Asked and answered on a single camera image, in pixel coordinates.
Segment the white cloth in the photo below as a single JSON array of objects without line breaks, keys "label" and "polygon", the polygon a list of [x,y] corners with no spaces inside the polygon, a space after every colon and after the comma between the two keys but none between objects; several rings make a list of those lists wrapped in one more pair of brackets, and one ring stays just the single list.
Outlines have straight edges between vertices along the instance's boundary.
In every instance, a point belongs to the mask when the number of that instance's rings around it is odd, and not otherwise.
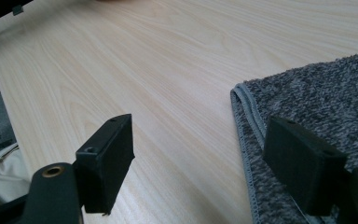
[{"label": "white cloth", "polygon": [[0,204],[28,193],[30,179],[17,143],[0,151]]}]

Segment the light wood grain surface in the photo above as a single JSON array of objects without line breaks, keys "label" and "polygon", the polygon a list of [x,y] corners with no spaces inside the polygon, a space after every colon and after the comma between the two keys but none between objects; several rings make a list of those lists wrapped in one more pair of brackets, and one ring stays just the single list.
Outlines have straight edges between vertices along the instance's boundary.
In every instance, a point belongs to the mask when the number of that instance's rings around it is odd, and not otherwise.
[{"label": "light wood grain surface", "polygon": [[132,113],[110,217],[251,223],[229,91],[358,53],[358,0],[35,0],[0,19],[0,88],[30,175]]}]

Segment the wooden table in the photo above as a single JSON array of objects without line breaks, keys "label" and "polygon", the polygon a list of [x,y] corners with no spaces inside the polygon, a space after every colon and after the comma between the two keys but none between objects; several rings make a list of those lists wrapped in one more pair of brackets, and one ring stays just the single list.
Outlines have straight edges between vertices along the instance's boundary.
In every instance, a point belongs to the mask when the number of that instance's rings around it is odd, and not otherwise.
[{"label": "wooden table", "polygon": [[229,91],[358,53],[356,1],[35,0],[0,19],[0,88],[30,175],[132,113],[110,217],[250,223]]}]

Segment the gray towel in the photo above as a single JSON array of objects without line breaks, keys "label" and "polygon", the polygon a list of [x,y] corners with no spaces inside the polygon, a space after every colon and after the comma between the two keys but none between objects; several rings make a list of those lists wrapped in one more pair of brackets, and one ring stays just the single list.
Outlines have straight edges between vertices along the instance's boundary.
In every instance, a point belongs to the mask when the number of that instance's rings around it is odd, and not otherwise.
[{"label": "gray towel", "polygon": [[335,223],[302,214],[262,160],[269,116],[292,119],[350,154],[358,166],[358,55],[245,81],[231,91],[254,223]]}]

